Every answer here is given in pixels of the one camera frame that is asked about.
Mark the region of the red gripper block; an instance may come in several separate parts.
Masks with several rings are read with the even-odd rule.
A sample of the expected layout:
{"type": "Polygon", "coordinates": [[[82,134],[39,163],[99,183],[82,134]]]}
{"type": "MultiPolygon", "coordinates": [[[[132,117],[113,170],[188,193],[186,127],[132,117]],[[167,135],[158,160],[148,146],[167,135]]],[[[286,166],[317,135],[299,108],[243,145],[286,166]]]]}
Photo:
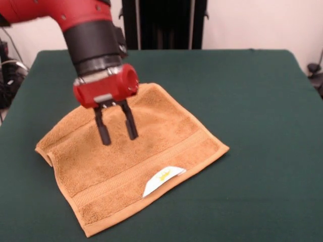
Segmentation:
{"type": "Polygon", "coordinates": [[[130,64],[109,68],[95,74],[79,77],[73,84],[73,92],[77,101],[85,108],[94,108],[95,122],[102,143],[111,144],[110,135],[102,119],[101,103],[120,101],[119,106],[126,116],[126,128],[129,138],[138,137],[137,128],[127,99],[136,95],[139,79],[135,69],[130,64]]]}

